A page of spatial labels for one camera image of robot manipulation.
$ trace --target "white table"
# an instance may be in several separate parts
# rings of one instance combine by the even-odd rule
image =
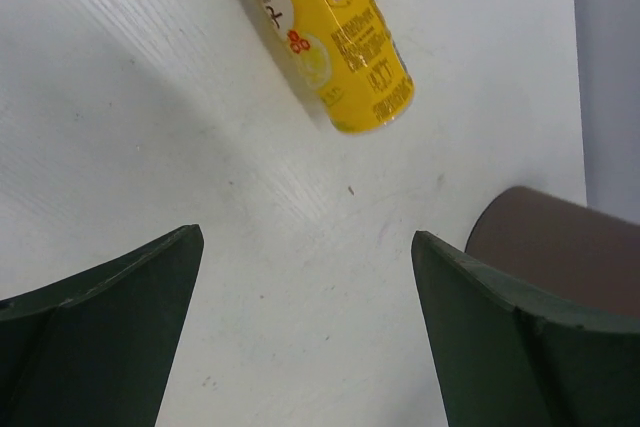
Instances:
[[[159,426],[444,426],[412,235],[584,202],[573,0],[378,3],[418,94],[347,137],[253,0],[0,0],[0,298],[200,223]]]

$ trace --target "lemon slice image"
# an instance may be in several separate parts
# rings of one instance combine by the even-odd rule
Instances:
[[[324,44],[313,35],[305,33],[302,37],[308,42],[308,48],[295,53],[293,57],[309,87],[317,90],[331,79],[331,58]]]

